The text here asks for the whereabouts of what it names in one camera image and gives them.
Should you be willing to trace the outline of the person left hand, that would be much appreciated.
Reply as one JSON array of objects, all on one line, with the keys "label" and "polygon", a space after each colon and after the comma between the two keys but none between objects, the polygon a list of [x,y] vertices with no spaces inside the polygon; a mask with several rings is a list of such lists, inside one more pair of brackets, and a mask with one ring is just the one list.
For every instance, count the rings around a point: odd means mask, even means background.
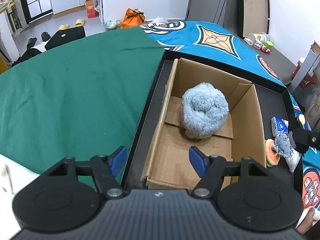
[{"label": "person left hand", "polygon": [[315,209],[313,207],[310,207],[303,211],[302,213],[303,219],[299,223],[299,225],[296,227],[296,230],[299,233],[305,234],[309,229],[311,229],[314,214],[315,214]]}]

